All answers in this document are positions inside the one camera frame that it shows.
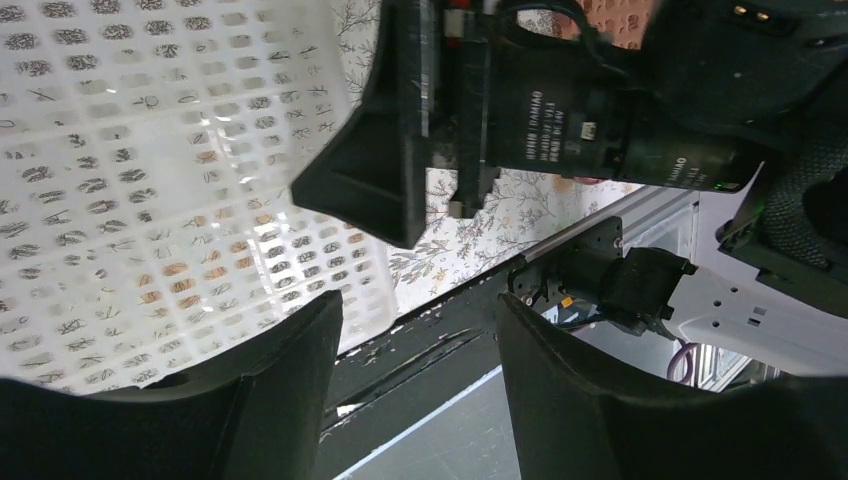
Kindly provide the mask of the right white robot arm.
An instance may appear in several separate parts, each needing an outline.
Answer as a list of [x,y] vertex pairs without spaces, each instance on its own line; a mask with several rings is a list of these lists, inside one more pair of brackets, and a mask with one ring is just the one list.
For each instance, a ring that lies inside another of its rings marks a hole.
[[744,192],[717,239],[755,285],[657,248],[556,240],[507,297],[533,311],[572,295],[633,335],[847,366],[843,1],[658,1],[636,50],[580,1],[386,1],[361,102],[292,198],[410,249],[432,166],[456,171],[454,218],[505,169]]

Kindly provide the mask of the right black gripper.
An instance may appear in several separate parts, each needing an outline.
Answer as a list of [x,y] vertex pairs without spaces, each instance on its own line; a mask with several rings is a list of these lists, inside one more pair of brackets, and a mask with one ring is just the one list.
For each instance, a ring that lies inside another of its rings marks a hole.
[[660,112],[635,56],[574,1],[424,1],[420,131],[458,174],[470,218],[502,169],[658,182]]

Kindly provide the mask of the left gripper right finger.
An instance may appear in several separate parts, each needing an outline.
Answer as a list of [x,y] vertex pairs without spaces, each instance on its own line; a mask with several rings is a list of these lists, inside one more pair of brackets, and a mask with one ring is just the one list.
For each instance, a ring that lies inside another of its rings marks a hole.
[[843,479],[847,381],[786,376],[721,393],[646,373],[497,300],[525,479]]

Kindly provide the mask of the white plastic basket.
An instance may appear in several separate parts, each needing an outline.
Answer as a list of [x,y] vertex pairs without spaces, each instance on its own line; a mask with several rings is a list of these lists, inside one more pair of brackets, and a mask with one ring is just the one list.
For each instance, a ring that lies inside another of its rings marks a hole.
[[1,5],[1,374],[146,386],[343,296],[396,314],[383,245],[295,206],[350,107],[325,1]]

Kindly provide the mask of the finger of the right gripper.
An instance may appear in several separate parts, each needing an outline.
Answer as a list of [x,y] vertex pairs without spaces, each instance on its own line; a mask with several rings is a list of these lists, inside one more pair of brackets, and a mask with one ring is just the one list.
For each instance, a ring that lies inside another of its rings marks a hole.
[[360,103],[292,182],[294,204],[413,248],[426,228],[430,113],[431,4],[385,1]]

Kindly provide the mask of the pink plastic basket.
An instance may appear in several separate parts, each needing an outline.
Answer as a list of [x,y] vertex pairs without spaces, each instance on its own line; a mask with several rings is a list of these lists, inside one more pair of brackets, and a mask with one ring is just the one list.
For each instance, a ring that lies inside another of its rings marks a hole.
[[[641,48],[651,12],[652,0],[582,0],[589,23],[618,47]],[[565,15],[547,10],[518,13],[518,24],[534,33],[565,40],[575,39],[579,27]]]

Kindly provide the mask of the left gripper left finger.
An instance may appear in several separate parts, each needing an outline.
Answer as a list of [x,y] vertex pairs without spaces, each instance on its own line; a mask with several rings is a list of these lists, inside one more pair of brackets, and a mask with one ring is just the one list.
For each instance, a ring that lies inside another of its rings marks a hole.
[[5,479],[308,479],[342,327],[327,291],[146,388],[75,396],[1,382]]

